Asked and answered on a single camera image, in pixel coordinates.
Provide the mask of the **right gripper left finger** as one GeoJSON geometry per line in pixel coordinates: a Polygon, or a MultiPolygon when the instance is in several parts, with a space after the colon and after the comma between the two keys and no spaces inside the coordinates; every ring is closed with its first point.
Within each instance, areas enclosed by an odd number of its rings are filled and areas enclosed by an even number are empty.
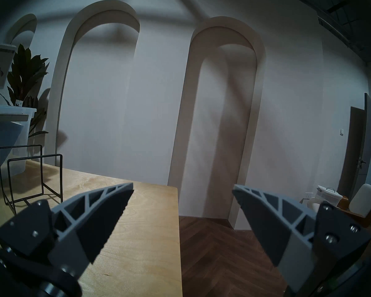
{"type": "Polygon", "coordinates": [[[124,183],[77,194],[49,207],[38,200],[0,226],[0,245],[46,266],[69,267],[78,279],[94,263],[134,192],[124,183]]]}

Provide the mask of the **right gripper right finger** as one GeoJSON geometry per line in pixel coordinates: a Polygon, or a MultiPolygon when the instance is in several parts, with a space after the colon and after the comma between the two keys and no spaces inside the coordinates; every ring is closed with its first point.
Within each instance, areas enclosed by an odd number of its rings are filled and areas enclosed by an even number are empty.
{"type": "Polygon", "coordinates": [[[351,295],[371,235],[324,201],[315,212],[290,197],[234,185],[232,194],[265,254],[285,280],[284,295],[351,295]]]}

